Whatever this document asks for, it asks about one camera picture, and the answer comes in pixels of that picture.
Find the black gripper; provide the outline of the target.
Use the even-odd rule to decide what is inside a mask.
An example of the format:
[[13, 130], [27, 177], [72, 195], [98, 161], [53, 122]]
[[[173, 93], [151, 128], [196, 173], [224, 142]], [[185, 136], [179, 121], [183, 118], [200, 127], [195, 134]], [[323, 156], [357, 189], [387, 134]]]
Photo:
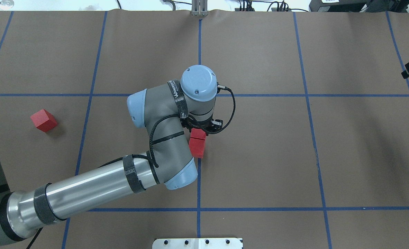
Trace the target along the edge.
[[193, 129], [204, 131], [206, 135], [214, 135], [221, 132], [223, 128], [223, 120], [210, 118], [204, 121], [193, 119], [192, 116], [182, 119], [182, 127], [190, 133]]

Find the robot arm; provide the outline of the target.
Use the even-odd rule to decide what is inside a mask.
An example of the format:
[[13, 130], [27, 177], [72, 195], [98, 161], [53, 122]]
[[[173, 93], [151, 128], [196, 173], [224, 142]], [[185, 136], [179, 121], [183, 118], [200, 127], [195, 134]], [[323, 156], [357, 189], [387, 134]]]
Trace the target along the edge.
[[194, 65], [180, 80], [130, 95], [127, 107], [134, 125], [147, 130], [148, 151], [57, 183], [30, 192], [11, 191], [0, 164], [0, 246], [35, 239], [47, 225], [160, 183], [175, 190], [194, 182], [198, 170], [184, 129], [217, 134], [226, 128], [222, 120], [213, 119], [221, 90], [231, 92], [210, 68]]

